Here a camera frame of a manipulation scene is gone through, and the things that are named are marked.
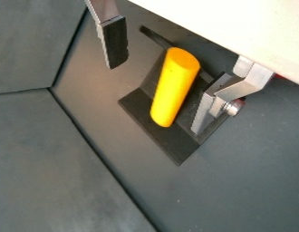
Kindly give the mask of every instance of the yellow cylinder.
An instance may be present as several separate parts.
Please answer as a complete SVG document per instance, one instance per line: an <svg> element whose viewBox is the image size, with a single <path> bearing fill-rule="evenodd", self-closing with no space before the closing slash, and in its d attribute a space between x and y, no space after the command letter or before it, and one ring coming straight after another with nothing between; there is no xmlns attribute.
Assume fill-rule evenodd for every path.
<svg viewBox="0 0 299 232"><path fill-rule="evenodd" d="M168 49L150 106L150 118L162 127L169 127L174 121L200 68L189 52L177 47Z"/></svg>

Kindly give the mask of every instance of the metal gripper jaw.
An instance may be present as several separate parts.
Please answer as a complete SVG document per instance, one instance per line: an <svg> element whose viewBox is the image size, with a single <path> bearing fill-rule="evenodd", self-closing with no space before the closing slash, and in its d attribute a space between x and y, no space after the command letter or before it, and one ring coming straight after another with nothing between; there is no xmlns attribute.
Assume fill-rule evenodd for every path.
<svg viewBox="0 0 299 232"><path fill-rule="evenodd" d="M224 73L201 96L201 103L190 127L197 135L202 133L222 112L230 116L238 113L244 105L240 98L263 90L275 74L242 56L234 64L233 73L234 76Z"/></svg>
<svg viewBox="0 0 299 232"><path fill-rule="evenodd" d="M128 59L125 17L118 14L114 0L85 0L97 24L97 37L102 43L105 62L110 69Z"/></svg>

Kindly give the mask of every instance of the yellow foam block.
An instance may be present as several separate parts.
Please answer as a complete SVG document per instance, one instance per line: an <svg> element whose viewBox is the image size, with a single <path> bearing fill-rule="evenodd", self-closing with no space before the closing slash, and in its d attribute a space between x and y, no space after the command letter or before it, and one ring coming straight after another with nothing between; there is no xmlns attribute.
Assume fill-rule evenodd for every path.
<svg viewBox="0 0 299 232"><path fill-rule="evenodd" d="M168 49L150 107L150 117L162 127L169 127L174 121L200 68L189 52L176 47Z"/></svg>

